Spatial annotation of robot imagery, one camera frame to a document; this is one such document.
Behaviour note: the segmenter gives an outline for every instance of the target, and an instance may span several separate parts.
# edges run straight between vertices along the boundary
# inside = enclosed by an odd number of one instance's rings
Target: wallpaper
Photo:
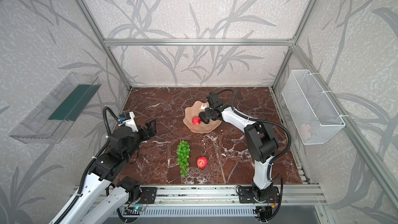
[[[0,32],[0,222],[48,223],[105,142],[102,107],[128,92],[73,0],[0,0]],[[102,85],[62,141],[9,137],[70,72]]]
[[[299,45],[398,180],[396,0],[320,0]]]
[[[291,38],[309,0],[85,0],[106,38]]]
[[[396,224],[398,213],[357,153],[344,129],[321,145],[302,144],[281,95],[289,73],[304,69],[295,55],[282,73],[275,92],[293,142],[311,183],[319,183],[338,224]]]
[[[137,86],[269,86],[285,46],[118,46],[113,53]]]

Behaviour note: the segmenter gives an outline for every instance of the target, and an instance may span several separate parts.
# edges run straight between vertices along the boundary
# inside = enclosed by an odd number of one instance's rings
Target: red apple
[[[200,117],[193,117],[193,119],[192,119],[192,124],[194,124],[194,125],[199,125],[200,124]]]
[[[199,157],[197,161],[197,165],[199,168],[204,169],[207,166],[207,158]]]

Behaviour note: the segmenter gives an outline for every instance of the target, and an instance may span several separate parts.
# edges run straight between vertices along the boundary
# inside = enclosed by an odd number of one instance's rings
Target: green grapes
[[[181,177],[184,178],[187,176],[188,171],[187,171],[187,167],[189,166],[188,163],[188,158],[189,158],[189,153],[191,152],[191,149],[189,148],[191,147],[188,142],[186,141],[181,141],[179,145],[177,145],[177,155],[178,158],[176,159],[176,163],[178,163],[180,165],[180,174]]]

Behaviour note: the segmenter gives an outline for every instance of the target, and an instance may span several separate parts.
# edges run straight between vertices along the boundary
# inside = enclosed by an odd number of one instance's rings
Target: brown marble tabletop
[[[127,165],[115,179],[119,182],[129,176],[141,184],[251,184],[254,176],[254,160],[246,145],[245,135],[229,123],[222,122],[214,131],[197,134],[182,122],[185,108],[195,101],[206,102],[210,92],[223,88],[173,87],[133,88],[124,111],[133,111],[137,124],[156,117],[157,136],[141,143],[138,161]],[[268,87],[236,87],[238,91],[234,106],[255,118],[267,118],[280,123],[275,104]],[[233,94],[220,94],[225,103],[232,102]],[[274,127],[280,142],[279,152],[286,146],[285,134]],[[177,145],[181,140],[191,146],[188,160],[188,175],[180,176],[176,163]],[[208,165],[200,169],[198,157],[205,156]],[[289,151],[279,158],[272,168],[272,175],[282,173],[285,183],[299,183],[301,179]]]

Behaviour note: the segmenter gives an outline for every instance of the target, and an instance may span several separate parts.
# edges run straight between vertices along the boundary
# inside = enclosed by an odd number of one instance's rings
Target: wire basket
[[[282,96],[303,144],[324,144],[346,126],[309,70],[292,70]]]

